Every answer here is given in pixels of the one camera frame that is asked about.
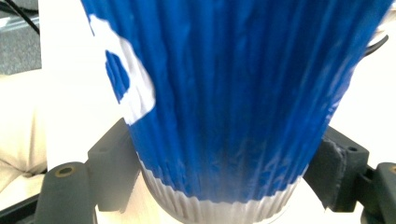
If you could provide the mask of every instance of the paper cup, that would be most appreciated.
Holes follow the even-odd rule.
[[[253,223],[288,201],[391,0],[83,0],[157,202]]]

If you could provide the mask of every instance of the screw hole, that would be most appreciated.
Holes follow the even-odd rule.
[[[56,177],[67,177],[73,174],[76,171],[76,168],[74,166],[66,166],[62,167],[59,170],[56,171],[55,176]]]
[[[348,147],[347,149],[348,149],[349,151],[358,151],[358,149],[355,148],[355,147]]]

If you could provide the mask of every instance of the cable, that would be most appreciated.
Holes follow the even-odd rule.
[[[15,11],[15,13],[17,13],[18,15],[20,15],[34,30],[35,32],[40,35],[40,30],[38,29],[38,27],[29,19],[29,17],[26,16],[26,14],[17,6],[15,5],[14,2],[12,2],[11,0],[5,0],[7,5],[12,8],[12,10]]]

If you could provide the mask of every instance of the black metal bracket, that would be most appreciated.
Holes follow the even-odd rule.
[[[364,206],[362,224],[396,223],[396,163],[367,165],[369,151],[329,127],[304,175],[305,181],[334,212]]]
[[[50,170],[35,211],[35,223],[96,223],[94,207],[123,212],[140,163],[123,119],[88,152],[87,162]]]
[[[47,172],[41,193],[0,211],[0,223],[33,215],[35,223],[96,223],[94,207],[123,212],[140,163],[120,119],[89,151],[87,162],[69,162]],[[353,212],[364,206],[362,224],[396,223],[396,164],[367,166],[369,152],[329,127],[304,175],[324,207]]]

